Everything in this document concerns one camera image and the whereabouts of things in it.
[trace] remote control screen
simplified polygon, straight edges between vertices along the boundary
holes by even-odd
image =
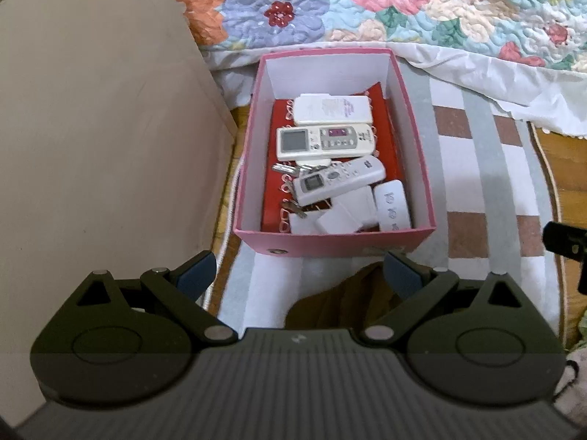
[[[281,133],[282,152],[307,151],[307,130],[284,131]]]
[[[328,137],[341,137],[348,135],[348,131],[346,129],[338,128],[338,129],[329,129],[328,130]]]
[[[322,177],[318,174],[312,175],[303,181],[304,185],[306,186],[306,190],[309,192],[310,190],[316,190],[317,188],[324,187],[324,182],[322,182]]]

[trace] floral quilt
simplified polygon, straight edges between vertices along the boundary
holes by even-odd
[[[178,1],[203,52],[250,62],[295,44],[412,41],[587,72],[587,0]]]

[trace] wooden floor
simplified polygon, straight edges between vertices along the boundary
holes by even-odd
[[[244,129],[247,124],[248,107],[235,109],[233,111],[233,117],[239,127],[239,131],[230,174],[228,176],[229,181],[233,179],[238,160],[243,152]],[[538,130],[538,139],[554,174],[561,204],[563,223],[587,228],[587,140],[573,139],[554,133],[545,134],[540,129]],[[230,183],[227,184],[225,194],[222,197],[222,208],[219,214],[218,228],[213,247],[213,251],[216,254],[220,250],[226,229],[229,194]],[[234,259],[239,245],[240,240],[232,235],[227,249],[227,261]],[[564,265],[566,300],[568,302],[566,318],[568,341],[566,345],[570,347],[579,337],[576,326],[587,309],[587,296],[579,294],[576,289],[579,280],[579,263],[565,260]],[[229,270],[230,266],[231,262],[224,263],[224,266],[221,267],[218,276],[220,281],[224,280],[225,282],[226,278],[228,278],[228,273],[223,273],[223,271]],[[218,313],[223,291],[224,286],[215,287],[210,304],[210,311],[213,314]]]
[[[587,140],[538,130],[538,139],[553,171],[563,223],[587,228]],[[577,292],[579,263],[565,260],[567,322],[570,347],[579,337],[577,323],[587,309],[587,296]]]

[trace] pink box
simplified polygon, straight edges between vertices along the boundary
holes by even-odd
[[[275,99],[302,92],[348,95],[380,82],[393,121],[413,229],[350,235],[260,232],[269,127]],[[259,64],[238,186],[234,233],[258,253],[278,256],[371,256],[415,249],[436,228],[418,127],[395,55],[389,49],[302,49],[264,55]]]

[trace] plaid mat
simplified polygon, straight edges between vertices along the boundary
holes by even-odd
[[[429,170],[437,230],[409,256],[466,279],[506,271],[553,330],[561,316],[559,267],[544,251],[553,209],[528,126],[472,91],[401,61]],[[282,327],[298,299],[329,289],[380,257],[279,258],[242,243],[222,271],[219,318],[246,327]]]

